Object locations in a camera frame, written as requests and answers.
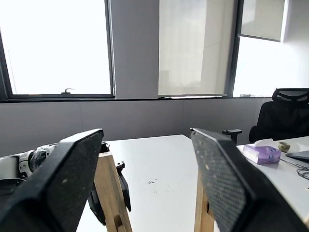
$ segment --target white desk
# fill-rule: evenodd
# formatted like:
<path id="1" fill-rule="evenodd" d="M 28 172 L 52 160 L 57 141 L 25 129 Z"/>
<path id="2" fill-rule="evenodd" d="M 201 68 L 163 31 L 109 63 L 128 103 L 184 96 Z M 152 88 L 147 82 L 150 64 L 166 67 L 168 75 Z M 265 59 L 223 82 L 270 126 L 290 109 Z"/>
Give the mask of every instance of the white desk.
<path id="1" fill-rule="evenodd" d="M 295 143 L 300 151 L 309 150 L 309 137 L 287 141 Z M 123 174 L 129 185 L 133 232 L 193 232 L 197 161 L 191 140 L 174 135 L 108 143 L 115 162 L 126 164 Z M 298 176 L 296 167 L 282 161 L 256 166 L 304 219 L 309 213 L 309 180 Z M 77 232 L 88 231 L 105 232 L 106 227 L 99 223 L 87 203 Z"/>
<path id="2" fill-rule="evenodd" d="M 295 139 L 282 140 L 291 144 L 289 152 L 299 152 L 309 150 L 309 136 Z M 291 163 L 298 163 L 305 167 L 309 164 L 286 157 L 284 153 L 281 158 Z M 297 168 L 284 161 L 278 164 L 258 165 L 250 161 L 255 167 L 262 171 L 272 184 L 277 188 L 285 200 L 296 211 L 301 219 L 305 219 L 309 215 L 309 180 L 300 177 Z"/>

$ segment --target small cup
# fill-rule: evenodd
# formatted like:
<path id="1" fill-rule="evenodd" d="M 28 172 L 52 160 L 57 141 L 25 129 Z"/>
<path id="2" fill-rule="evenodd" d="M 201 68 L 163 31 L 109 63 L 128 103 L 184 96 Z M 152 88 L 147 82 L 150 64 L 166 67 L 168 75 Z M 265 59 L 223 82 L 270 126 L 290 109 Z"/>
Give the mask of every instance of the small cup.
<path id="1" fill-rule="evenodd" d="M 279 142 L 278 148 L 280 151 L 287 153 L 291 145 L 286 142 Z"/>

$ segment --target window handle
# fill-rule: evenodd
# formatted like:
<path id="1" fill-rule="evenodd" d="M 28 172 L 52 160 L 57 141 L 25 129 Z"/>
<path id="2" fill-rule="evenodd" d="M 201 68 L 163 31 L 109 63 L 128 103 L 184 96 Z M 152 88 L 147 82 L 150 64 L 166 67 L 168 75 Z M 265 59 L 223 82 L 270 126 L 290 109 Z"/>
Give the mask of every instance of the window handle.
<path id="1" fill-rule="evenodd" d="M 62 92 L 61 94 L 71 94 L 70 92 L 68 92 L 68 89 L 74 89 L 74 88 L 66 88 L 64 92 Z"/>

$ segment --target window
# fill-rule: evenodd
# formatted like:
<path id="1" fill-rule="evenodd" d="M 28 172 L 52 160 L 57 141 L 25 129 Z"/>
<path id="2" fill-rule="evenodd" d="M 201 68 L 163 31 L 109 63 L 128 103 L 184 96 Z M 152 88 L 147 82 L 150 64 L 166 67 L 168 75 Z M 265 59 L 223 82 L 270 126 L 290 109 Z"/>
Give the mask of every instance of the window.
<path id="1" fill-rule="evenodd" d="M 244 0 L 233 97 L 272 96 L 276 88 L 294 87 L 282 68 L 285 11 L 284 0 Z"/>
<path id="2" fill-rule="evenodd" d="M 67 88 L 73 96 L 112 96 L 106 6 L 104 0 L 2 0 L 0 58 L 10 97 L 56 96 Z"/>
<path id="3" fill-rule="evenodd" d="M 160 1 L 159 95 L 226 93 L 234 6 L 233 0 Z"/>

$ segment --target tissue box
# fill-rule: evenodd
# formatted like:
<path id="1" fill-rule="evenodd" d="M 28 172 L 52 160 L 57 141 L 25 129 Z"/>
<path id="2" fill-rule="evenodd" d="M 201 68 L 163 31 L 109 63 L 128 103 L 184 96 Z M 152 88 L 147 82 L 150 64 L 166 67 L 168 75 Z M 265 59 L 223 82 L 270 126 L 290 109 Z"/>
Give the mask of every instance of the tissue box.
<path id="1" fill-rule="evenodd" d="M 271 146 L 245 145 L 243 155 L 257 164 L 278 163 L 281 151 Z"/>

